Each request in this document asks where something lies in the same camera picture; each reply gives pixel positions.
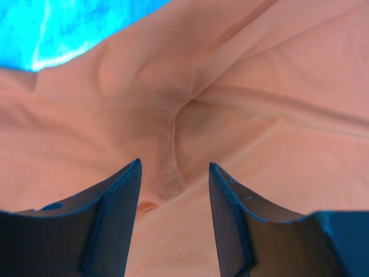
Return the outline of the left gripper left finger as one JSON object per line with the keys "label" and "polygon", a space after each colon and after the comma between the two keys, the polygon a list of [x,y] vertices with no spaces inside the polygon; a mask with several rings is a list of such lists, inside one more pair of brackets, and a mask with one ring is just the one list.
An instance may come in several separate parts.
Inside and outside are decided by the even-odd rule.
{"label": "left gripper left finger", "polygon": [[142,164],[40,210],[1,212],[2,276],[123,276]]}

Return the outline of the orange t shirt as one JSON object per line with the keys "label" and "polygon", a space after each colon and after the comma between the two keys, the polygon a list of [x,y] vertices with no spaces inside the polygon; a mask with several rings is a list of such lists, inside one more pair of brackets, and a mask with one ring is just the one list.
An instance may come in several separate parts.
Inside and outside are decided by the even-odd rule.
{"label": "orange t shirt", "polygon": [[1,70],[1,208],[134,159],[127,276],[218,276],[208,168],[301,214],[368,208],[368,2],[171,1],[68,63]]}

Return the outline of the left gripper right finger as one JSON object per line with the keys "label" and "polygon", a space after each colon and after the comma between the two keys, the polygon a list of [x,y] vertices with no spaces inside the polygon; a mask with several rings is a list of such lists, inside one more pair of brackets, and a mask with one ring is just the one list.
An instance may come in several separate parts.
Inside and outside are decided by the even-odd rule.
{"label": "left gripper right finger", "polygon": [[368,212],[283,208],[209,166],[221,276],[367,276]]}

